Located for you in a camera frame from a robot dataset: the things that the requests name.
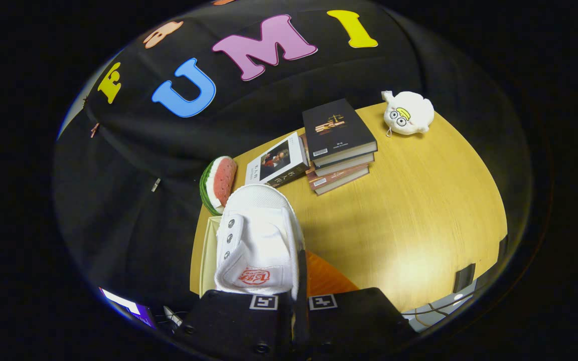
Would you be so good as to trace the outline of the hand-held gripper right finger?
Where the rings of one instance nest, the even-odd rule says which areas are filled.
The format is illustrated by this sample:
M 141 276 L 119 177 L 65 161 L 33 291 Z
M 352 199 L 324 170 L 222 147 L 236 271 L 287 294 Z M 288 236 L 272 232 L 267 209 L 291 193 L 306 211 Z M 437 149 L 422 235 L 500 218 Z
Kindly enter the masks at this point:
M 359 289 L 311 252 L 299 252 L 294 349 L 300 360 L 392 360 L 416 339 L 376 287 Z

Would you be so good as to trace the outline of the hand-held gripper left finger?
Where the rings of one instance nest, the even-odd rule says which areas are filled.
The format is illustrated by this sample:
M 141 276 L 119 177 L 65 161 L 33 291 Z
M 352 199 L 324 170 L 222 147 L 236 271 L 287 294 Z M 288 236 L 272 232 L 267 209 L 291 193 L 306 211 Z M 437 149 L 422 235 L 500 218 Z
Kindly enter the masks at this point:
M 176 341 L 211 360 L 285 360 L 292 351 L 289 293 L 210 290 L 176 331 Z

